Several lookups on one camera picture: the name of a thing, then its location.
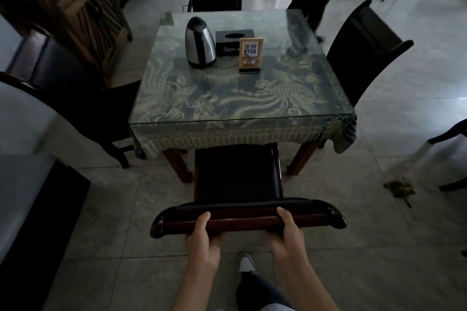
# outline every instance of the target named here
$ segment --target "shiny floor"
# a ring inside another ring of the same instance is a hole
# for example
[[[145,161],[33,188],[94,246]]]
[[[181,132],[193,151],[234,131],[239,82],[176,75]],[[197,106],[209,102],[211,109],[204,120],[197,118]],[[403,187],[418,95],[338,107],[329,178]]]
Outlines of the shiny floor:
[[[331,0],[318,33],[329,49],[348,14],[364,0]],[[141,78],[167,11],[188,0],[130,0],[135,34],[112,78]],[[243,0],[243,9],[283,9],[290,0]],[[331,145],[297,177],[284,176],[289,197],[327,200],[348,227],[305,229],[312,265],[342,310],[466,310],[467,190],[437,186],[467,176],[464,137],[430,146],[426,139],[467,117],[467,0],[373,0],[373,9],[415,46],[394,61],[359,101],[358,139],[344,154]],[[280,146],[283,163],[298,144]],[[91,180],[44,310],[168,310],[182,278],[181,236],[153,240],[149,226],[162,209],[192,200],[193,187],[167,161],[128,153],[122,170],[99,146],[59,118],[40,149]],[[186,155],[193,163],[193,153]],[[394,199],[382,185],[404,178],[416,195]],[[250,252],[259,274],[281,289],[262,233],[227,234],[208,310],[236,310],[238,252]]]

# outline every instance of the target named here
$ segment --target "wooden table leg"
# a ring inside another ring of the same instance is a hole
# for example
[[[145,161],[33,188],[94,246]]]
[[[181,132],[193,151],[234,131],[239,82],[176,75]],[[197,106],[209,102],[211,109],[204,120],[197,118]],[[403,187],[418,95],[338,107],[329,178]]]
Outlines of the wooden table leg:
[[[291,176],[298,175],[307,163],[308,159],[315,152],[316,148],[318,148],[318,145],[319,142],[308,142],[302,144],[295,154],[292,163],[287,166],[287,173]]]
[[[188,166],[183,160],[178,149],[167,149],[163,151],[167,161],[171,164],[180,181],[190,183],[193,181],[193,174],[188,171]]]

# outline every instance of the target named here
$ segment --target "person's left hand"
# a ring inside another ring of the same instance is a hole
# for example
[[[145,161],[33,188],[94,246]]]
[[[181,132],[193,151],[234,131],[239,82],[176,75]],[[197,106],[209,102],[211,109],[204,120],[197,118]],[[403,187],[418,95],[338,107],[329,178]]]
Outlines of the person's left hand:
[[[214,277],[219,267],[221,236],[208,237],[206,224],[210,217],[209,212],[201,214],[196,220],[195,231],[186,236],[187,272]]]

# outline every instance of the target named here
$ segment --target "kettle handle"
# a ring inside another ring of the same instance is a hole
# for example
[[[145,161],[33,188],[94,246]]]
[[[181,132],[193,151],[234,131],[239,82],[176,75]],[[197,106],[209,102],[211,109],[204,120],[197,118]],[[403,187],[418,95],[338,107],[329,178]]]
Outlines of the kettle handle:
[[[203,42],[203,31],[200,31],[200,27],[195,27],[193,30],[193,35],[195,37],[195,46],[196,53],[198,54],[198,61],[200,66],[206,65],[206,54],[204,51],[204,42]]]

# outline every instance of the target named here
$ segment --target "dining table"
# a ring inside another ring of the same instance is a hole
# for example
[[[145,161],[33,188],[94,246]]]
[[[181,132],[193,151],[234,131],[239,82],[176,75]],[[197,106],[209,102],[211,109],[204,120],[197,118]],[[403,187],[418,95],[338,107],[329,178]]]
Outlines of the dining table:
[[[239,72],[238,56],[191,67],[185,29],[194,16],[214,38],[246,29],[263,38],[260,72]],[[300,143],[287,166],[297,175],[322,141],[332,140],[337,153],[352,145],[356,114],[300,10],[166,13],[129,125],[139,158],[163,153],[188,183],[182,149],[234,144]]]

